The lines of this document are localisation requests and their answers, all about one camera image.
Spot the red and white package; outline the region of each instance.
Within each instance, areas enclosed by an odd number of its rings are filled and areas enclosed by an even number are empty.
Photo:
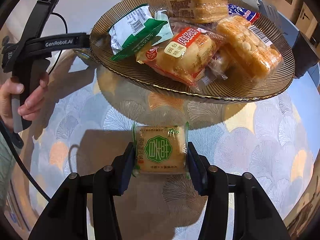
[[[196,88],[204,68],[225,43],[225,38],[210,31],[181,22],[170,24],[174,36],[169,41],[146,44],[136,55],[157,73]]]

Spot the grey sleeve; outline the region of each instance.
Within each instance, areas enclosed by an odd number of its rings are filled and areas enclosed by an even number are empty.
[[[9,183],[15,163],[16,162],[11,151],[0,133],[0,210],[5,206]]]

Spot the green logo on package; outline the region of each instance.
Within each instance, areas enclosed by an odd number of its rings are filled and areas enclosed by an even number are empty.
[[[149,160],[160,163],[169,159],[172,146],[167,138],[156,136],[147,141],[144,151]]]

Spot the patterned tablecloth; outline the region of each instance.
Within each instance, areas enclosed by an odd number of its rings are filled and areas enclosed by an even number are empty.
[[[24,139],[32,153],[31,174],[50,197],[70,172],[95,173],[121,155],[132,141],[134,121],[188,121],[189,141],[198,153],[225,172],[251,172],[283,219],[307,187],[313,157],[288,93],[247,104],[197,103],[150,92],[102,66],[73,60],[65,57],[53,72],[41,118]],[[40,214],[46,201],[32,186],[29,195]],[[206,197],[183,175],[141,175],[131,178],[115,205],[123,239],[197,239]],[[226,239],[232,239],[233,217],[231,194]],[[94,239],[91,201],[88,218]]]

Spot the snack package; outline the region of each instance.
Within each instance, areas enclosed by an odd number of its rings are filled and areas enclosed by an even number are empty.
[[[171,17],[192,23],[210,23],[228,16],[228,0],[165,0]]]
[[[223,48],[224,46],[214,54],[212,59],[210,59],[208,67],[217,78],[227,79],[228,77],[225,75],[225,72],[231,66],[233,61]]]
[[[184,126],[133,126],[139,173],[186,172],[188,123]]]
[[[155,12],[155,19],[160,21],[166,21],[167,23],[162,27],[157,36],[161,37],[159,41],[156,41],[152,46],[157,45],[163,41],[170,40],[173,37],[173,33],[169,24],[169,18],[167,16],[167,10],[161,9]]]
[[[138,6],[108,30],[114,54],[111,59],[118,61],[134,55],[167,23],[167,21],[153,19],[149,12],[149,5]]]
[[[225,38],[210,31],[181,22],[170,24],[173,38],[156,46],[146,44],[137,54],[139,63],[145,63],[159,74],[196,88],[204,76],[204,67]]]
[[[266,80],[284,64],[272,42],[242,16],[221,19],[216,30],[228,39],[232,56],[254,83]]]
[[[251,22],[252,24],[259,19],[260,13],[258,12],[253,12],[250,11],[246,8],[228,3],[228,9],[229,9],[229,14],[240,14],[243,18],[245,18],[247,21]]]
[[[217,79],[217,77],[218,77],[218,75],[215,75],[209,67],[205,67],[204,68],[204,76],[200,80],[197,81],[196,92],[198,92],[201,89],[204,89],[206,86],[208,86],[213,81],[215,81]]]

